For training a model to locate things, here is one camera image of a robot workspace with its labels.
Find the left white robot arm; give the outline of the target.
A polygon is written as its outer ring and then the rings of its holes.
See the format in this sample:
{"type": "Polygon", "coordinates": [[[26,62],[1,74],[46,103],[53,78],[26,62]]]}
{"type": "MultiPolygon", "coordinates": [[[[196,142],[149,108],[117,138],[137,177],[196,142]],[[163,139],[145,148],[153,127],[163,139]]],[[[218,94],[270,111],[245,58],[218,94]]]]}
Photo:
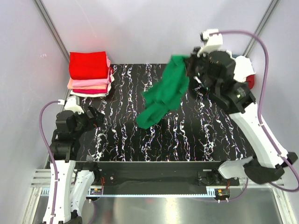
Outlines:
{"type": "Polygon", "coordinates": [[[91,185],[102,180],[96,162],[88,161],[76,167],[80,137],[100,127],[104,115],[93,106],[86,112],[64,110],[56,116],[56,129],[47,149],[50,163],[50,191],[44,224],[80,224],[82,209],[91,185]]]}

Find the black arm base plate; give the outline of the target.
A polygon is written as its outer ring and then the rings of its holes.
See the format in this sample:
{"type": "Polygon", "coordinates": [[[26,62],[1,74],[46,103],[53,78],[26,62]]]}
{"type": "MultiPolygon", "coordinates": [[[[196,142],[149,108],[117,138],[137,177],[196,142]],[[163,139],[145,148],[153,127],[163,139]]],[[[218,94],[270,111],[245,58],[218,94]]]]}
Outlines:
{"type": "Polygon", "coordinates": [[[217,173],[217,168],[221,165],[220,161],[166,161],[166,162],[119,162],[102,161],[88,164],[78,162],[76,169],[90,169],[95,171],[95,184],[100,179],[109,175],[110,179],[116,180],[117,184],[124,182],[187,182],[194,183],[199,180],[204,185],[224,185],[224,179],[217,173]]]}

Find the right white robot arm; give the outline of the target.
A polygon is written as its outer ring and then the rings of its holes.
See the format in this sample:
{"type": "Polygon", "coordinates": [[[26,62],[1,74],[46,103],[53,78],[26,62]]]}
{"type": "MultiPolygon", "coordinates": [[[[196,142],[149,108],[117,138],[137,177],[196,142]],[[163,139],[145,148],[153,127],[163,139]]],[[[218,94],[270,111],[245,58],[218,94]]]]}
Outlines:
{"type": "Polygon", "coordinates": [[[216,103],[240,128],[254,151],[244,159],[223,162],[212,173],[213,182],[223,185],[228,179],[247,177],[256,184],[273,185],[298,156],[284,149],[262,116],[248,81],[255,72],[244,56],[233,57],[225,50],[195,47],[184,60],[186,71],[207,90],[216,103]]]}

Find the green t shirt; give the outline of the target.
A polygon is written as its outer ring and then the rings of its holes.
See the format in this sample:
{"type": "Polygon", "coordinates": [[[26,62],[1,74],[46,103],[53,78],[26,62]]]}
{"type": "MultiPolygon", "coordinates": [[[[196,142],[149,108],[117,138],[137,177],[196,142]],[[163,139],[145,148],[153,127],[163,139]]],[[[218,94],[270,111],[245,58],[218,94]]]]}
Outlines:
{"type": "Polygon", "coordinates": [[[184,55],[172,55],[162,73],[162,78],[142,93],[145,109],[136,118],[139,128],[148,129],[159,123],[168,112],[178,109],[181,98],[189,86],[184,57],[184,55]]]}

